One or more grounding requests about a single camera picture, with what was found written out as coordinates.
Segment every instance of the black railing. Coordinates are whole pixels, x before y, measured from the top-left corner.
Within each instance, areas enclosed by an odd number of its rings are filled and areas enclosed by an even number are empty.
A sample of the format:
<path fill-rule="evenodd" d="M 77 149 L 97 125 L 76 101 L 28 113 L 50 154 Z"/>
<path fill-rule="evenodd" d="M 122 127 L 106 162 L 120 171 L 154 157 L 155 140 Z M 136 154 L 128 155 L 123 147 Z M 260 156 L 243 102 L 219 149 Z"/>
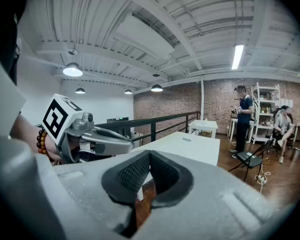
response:
<path fill-rule="evenodd" d="M 145 139 L 147 137 L 151 137 L 151 142 L 154 142 L 156 140 L 156 135 L 159 133 L 162 133 L 166 130 L 169 130 L 171 128 L 174 128 L 176 126 L 182 125 L 185 123 L 185 127 L 181 128 L 178 130 L 178 132 L 181 132 L 185 130 L 185 133 L 188 133 L 188 125 L 189 121 L 193 119 L 199 119 L 199 111 L 194 111 L 194 112 L 188 112 L 188 113 L 180 113 L 180 114 L 172 114 L 172 115 L 164 115 L 164 116 L 157 116 L 157 117 L 151 117 L 147 119 L 137 119 L 137 120 L 130 120 L 130 121 L 119 121 L 119 122 L 111 122 L 111 123 L 101 123 L 101 124 L 96 124 L 96 126 L 105 128 L 111 131 L 119 131 L 131 127 L 138 127 L 138 126 L 145 126 L 145 125 L 151 125 L 151 132 L 149 134 L 133 138 L 132 141 L 139 141 L 142 139 Z M 178 122 L 174 125 L 171 125 L 169 127 L 157 130 L 156 129 L 156 124 L 159 122 L 171 120 L 171 119 L 176 119 L 176 118 L 182 118 L 185 117 L 185 121 Z"/>

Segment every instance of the white shelf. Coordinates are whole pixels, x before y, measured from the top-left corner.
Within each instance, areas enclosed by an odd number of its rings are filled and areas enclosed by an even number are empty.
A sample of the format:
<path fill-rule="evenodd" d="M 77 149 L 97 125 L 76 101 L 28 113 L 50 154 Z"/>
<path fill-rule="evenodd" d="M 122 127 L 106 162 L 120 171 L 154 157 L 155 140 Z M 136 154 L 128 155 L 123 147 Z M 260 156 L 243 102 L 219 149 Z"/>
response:
<path fill-rule="evenodd" d="M 259 99 L 258 102 L 260 103 L 276 103 L 275 100 L 268 100 L 268 99 Z"/>
<path fill-rule="evenodd" d="M 264 135 L 257 135 L 257 136 L 253 135 L 252 138 L 256 142 L 267 142 L 268 140 L 270 140 L 269 138 L 266 138 Z"/>
<path fill-rule="evenodd" d="M 257 90 L 258 89 L 258 87 L 257 86 L 255 86 L 255 87 L 253 87 L 253 90 Z M 260 92 L 269 92 L 269 93 L 271 93 L 272 91 L 278 91 L 279 90 L 279 88 L 277 88 L 277 87 L 267 87 L 267 86 L 259 86 L 259 91 Z"/>
<path fill-rule="evenodd" d="M 259 129 L 268 129 L 268 130 L 273 130 L 274 129 L 273 126 L 264 126 L 264 125 L 261 125 L 261 124 L 258 125 L 258 128 Z"/>

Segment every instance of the box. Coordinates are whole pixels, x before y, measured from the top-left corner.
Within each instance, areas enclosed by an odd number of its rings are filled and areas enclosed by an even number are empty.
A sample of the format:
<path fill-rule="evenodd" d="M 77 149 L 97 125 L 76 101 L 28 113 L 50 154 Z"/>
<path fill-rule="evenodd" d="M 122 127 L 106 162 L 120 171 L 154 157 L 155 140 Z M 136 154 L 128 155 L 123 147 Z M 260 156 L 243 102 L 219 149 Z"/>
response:
<path fill-rule="evenodd" d="M 212 131 L 209 131 L 209 130 L 203 130 L 201 132 L 201 136 L 203 136 L 203 137 L 211 137 L 211 135 L 212 135 Z"/>

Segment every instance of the chair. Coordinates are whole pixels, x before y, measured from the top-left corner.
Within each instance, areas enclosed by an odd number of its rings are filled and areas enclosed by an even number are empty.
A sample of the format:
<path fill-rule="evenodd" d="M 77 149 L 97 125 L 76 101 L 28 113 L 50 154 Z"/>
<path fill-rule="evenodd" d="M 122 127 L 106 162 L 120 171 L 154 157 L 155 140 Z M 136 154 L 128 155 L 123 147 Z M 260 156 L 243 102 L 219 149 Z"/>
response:
<path fill-rule="evenodd" d="M 253 154 L 248 154 L 249 152 L 237 153 L 236 158 L 241 163 L 239 165 L 237 165 L 236 167 L 232 168 L 231 170 L 229 170 L 228 172 L 231 172 L 232 170 L 240 167 L 243 164 L 242 168 L 246 166 L 246 173 L 245 173 L 243 181 L 246 181 L 248 170 L 259 166 L 259 171 L 258 171 L 258 176 L 259 176 L 262 161 L 263 161 L 263 158 L 264 158 L 264 152 L 267 151 L 270 148 L 270 145 L 273 143 L 273 141 L 274 141 L 273 138 L 269 139 L 268 141 L 263 143 Z"/>

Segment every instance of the white wall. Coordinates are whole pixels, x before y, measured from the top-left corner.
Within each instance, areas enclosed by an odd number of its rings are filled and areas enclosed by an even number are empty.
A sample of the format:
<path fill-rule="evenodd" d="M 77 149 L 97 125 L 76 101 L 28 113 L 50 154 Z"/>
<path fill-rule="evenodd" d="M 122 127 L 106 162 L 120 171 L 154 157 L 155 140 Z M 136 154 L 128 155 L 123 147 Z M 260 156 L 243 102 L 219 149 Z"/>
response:
<path fill-rule="evenodd" d="M 75 93 L 79 83 L 85 94 Z M 84 111 L 93 114 L 95 124 L 106 123 L 107 119 L 117 117 L 134 119 L 134 98 L 132 94 L 124 94 L 123 86 L 64 80 L 61 89 L 62 95 L 69 97 Z"/>
<path fill-rule="evenodd" d="M 17 87 L 26 99 L 21 114 L 33 125 L 41 124 L 53 94 L 60 94 L 61 85 L 49 73 L 49 66 L 27 59 L 21 53 L 17 64 Z"/>

